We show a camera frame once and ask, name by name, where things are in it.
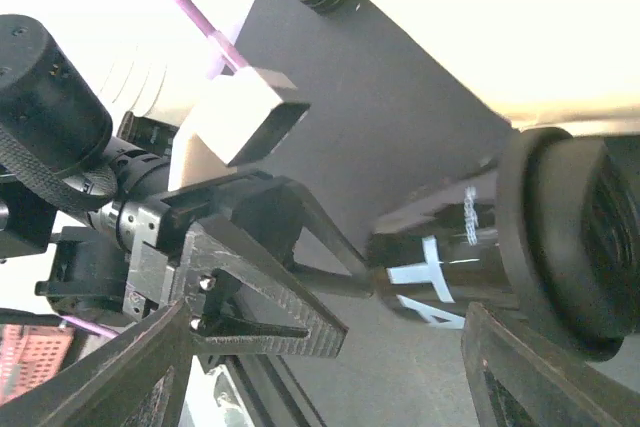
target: white surface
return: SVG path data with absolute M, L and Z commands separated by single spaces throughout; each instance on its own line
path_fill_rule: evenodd
M 194 0 L 232 40 L 237 37 L 253 1 Z M 26 14 L 43 22 L 95 91 L 111 79 L 113 84 L 107 86 L 112 92 L 109 95 L 116 95 L 122 88 L 136 62 L 137 66 L 144 64 L 149 69 L 149 65 L 158 61 L 166 68 L 167 59 L 176 55 L 189 60 L 176 68 L 201 71 L 202 77 L 216 62 L 204 36 L 171 0 L 0 0 L 0 13 Z M 217 59 L 220 69 L 222 64 Z M 114 65 L 119 73 L 111 72 Z M 140 67 L 140 75 L 136 73 L 139 80 L 135 83 L 142 83 L 144 69 Z M 133 99 L 134 93 L 131 88 L 125 97 Z M 115 123 L 128 108 L 124 103 L 125 107 L 116 105 L 110 109 Z M 66 221 L 59 218 L 58 231 L 63 224 Z M 0 265 L 0 307 L 50 312 L 46 300 L 35 297 L 33 289 L 36 281 L 48 278 L 53 252 L 50 248 L 47 254 L 10 259 Z
M 639 0 L 371 0 L 510 117 L 640 104 Z

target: gray surface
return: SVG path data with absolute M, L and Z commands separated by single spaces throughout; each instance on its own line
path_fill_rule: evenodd
M 312 101 L 266 167 L 305 183 L 358 248 L 378 215 L 475 169 L 510 132 L 366 0 L 330 18 L 257 0 L 238 46 Z M 334 263 L 301 244 L 300 260 Z M 288 362 L 327 425 L 477 425 L 459 333 L 400 320 L 376 299 L 321 300 L 350 327 L 342 353 Z

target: black strap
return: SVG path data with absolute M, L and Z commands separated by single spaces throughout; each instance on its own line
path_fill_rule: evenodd
M 100 195 L 91 195 L 58 179 L 40 159 L 0 127 L 0 164 L 38 197 L 58 209 L 72 214 L 98 210 L 113 199 L 118 182 L 107 165 L 83 172 L 95 184 Z

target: red object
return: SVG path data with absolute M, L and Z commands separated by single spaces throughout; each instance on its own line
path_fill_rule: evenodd
M 0 405 L 53 377 L 72 340 L 72 328 L 6 325 L 0 353 Z

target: purple cable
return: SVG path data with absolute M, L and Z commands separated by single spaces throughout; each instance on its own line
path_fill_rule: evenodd
M 229 42 L 222 32 L 217 30 L 204 14 L 196 7 L 191 0 L 174 0 L 182 11 L 189 16 L 193 23 L 202 31 L 207 39 L 222 52 L 225 63 L 236 72 L 242 67 L 247 67 L 249 63 L 238 52 L 234 45 Z
M 93 322 L 88 322 L 86 320 L 79 319 L 77 317 L 73 317 L 71 315 L 63 315 L 62 318 L 81 329 L 87 330 L 89 332 L 93 332 L 94 334 L 101 335 L 103 337 L 107 337 L 108 339 L 113 339 L 118 336 L 118 332 L 115 330 L 111 330 L 107 327 L 103 327 L 98 324 L 94 324 Z

